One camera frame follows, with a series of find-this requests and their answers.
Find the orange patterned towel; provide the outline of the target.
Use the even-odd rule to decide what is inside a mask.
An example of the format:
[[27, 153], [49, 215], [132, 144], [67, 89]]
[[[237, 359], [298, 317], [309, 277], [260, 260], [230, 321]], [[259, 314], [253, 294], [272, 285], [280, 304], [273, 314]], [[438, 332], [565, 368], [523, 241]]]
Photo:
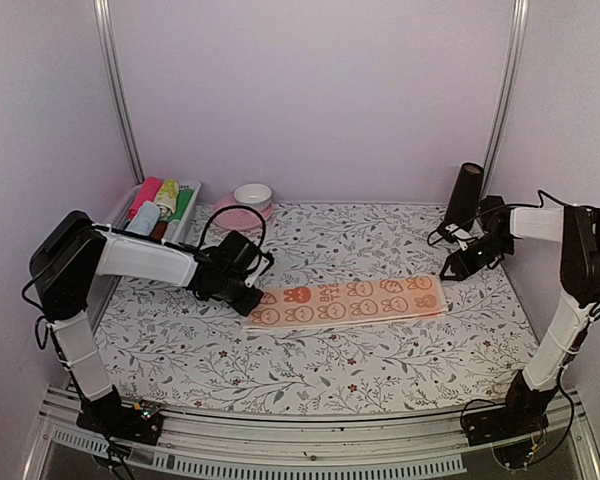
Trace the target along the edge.
[[437, 317], [447, 311], [441, 283], [431, 276], [329, 283], [267, 290], [245, 328], [344, 327]]

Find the light blue towel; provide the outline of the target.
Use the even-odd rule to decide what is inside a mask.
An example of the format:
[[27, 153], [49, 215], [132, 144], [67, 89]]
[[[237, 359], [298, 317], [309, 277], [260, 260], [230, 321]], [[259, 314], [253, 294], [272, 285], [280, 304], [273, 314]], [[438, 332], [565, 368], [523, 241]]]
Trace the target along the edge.
[[149, 236], [159, 219], [159, 208], [153, 202], [145, 202], [137, 215], [129, 222], [125, 231]]

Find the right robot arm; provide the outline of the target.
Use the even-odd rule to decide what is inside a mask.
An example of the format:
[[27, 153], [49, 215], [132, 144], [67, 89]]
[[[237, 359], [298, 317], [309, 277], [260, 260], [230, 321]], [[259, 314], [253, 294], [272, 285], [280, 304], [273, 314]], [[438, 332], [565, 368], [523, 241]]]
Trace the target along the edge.
[[497, 415], [501, 432], [517, 436], [545, 412], [590, 324], [600, 318], [600, 207], [556, 200], [547, 208], [487, 196], [465, 218], [446, 214], [435, 232], [459, 247], [445, 260], [440, 273], [445, 281], [462, 281], [498, 264], [513, 254], [517, 240], [560, 246], [556, 311], [536, 354], [516, 373]]

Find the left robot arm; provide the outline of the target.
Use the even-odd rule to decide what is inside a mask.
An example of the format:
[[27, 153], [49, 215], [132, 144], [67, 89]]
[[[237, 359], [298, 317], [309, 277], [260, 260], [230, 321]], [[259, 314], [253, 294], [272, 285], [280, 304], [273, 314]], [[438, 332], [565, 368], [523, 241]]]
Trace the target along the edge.
[[190, 291], [248, 316], [261, 302], [255, 285], [274, 263], [271, 253], [232, 230], [216, 246], [176, 244], [97, 224], [71, 211], [33, 254], [30, 287], [34, 306], [49, 324], [59, 359], [82, 397], [92, 402], [91, 419], [108, 434], [128, 426], [128, 412], [111, 397], [114, 386], [95, 343], [88, 297], [97, 277], [132, 277]]

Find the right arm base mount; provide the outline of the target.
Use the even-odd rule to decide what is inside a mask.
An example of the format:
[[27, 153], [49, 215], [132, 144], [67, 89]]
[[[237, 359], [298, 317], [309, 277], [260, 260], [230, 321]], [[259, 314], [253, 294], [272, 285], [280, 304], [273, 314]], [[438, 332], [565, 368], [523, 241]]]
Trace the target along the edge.
[[463, 412], [460, 416], [460, 427], [470, 446], [540, 432], [548, 426], [544, 410], [526, 405], [504, 405], [491, 410]]

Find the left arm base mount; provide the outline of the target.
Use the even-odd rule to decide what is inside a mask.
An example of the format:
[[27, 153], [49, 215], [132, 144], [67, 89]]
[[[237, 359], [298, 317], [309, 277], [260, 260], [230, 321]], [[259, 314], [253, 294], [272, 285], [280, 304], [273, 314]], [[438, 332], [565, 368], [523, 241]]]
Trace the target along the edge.
[[160, 406], [146, 400], [125, 405], [113, 388], [98, 400], [82, 400], [76, 425], [105, 438], [156, 446], [164, 423], [160, 410]]

